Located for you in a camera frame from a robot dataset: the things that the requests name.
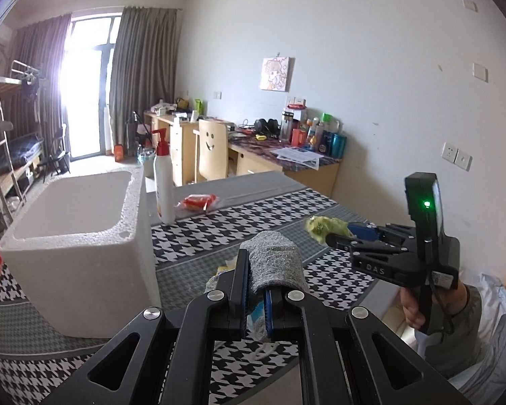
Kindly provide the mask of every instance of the glass door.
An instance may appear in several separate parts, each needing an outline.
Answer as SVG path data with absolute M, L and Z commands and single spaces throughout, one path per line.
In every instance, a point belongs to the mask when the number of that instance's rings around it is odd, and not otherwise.
M 105 154 L 105 106 L 120 17 L 75 20 L 66 41 L 61 93 L 69 120 L 72 160 Z

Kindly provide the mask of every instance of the triangular cutout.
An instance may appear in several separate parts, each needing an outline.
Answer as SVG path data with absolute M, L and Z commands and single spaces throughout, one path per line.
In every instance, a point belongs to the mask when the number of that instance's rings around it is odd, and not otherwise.
M 372 339 L 394 390 L 400 390 L 422 379 L 421 372 L 383 335 L 374 333 Z
M 141 336 L 138 333 L 129 334 L 92 369 L 88 374 L 88 379 L 111 391 L 118 390 L 140 339 Z

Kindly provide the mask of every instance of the styrofoam box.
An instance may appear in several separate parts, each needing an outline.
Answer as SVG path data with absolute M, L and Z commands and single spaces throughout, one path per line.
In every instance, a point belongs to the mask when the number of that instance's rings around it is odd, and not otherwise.
M 161 306 L 141 167 L 51 178 L 6 231 L 0 256 L 63 335 L 110 338 Z

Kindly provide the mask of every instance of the cartoon girl picture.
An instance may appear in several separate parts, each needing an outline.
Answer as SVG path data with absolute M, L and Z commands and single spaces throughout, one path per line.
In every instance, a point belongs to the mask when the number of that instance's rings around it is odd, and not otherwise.
M 289 71 L 289 58 L 266 58 L 262 64 L 260 89 L 285 91 Z

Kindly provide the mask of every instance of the blank wall plate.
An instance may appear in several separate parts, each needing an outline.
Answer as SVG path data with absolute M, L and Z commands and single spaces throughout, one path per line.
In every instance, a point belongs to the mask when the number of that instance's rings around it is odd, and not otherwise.
M 473 1 L 463 0 L 463 6 L 465 7 L 465 9 L 469 9 L 475 12 L 478 11 L 478 6 L 476 6 L 476 3 Z
M 469 171 L 471 168 L 472 157 L 463 151 L 458 151 L 455 157 L 455 165 L 461 169 Z
M 489 72 L 483 65 L 475 62 L 473 64 L 472 71 L 475 78 L 481 79 L 484 82 L 489 82 Z
M 455 163 L 457 148 L 451 143 L 444 143 L 442 157 L 450 163 Z

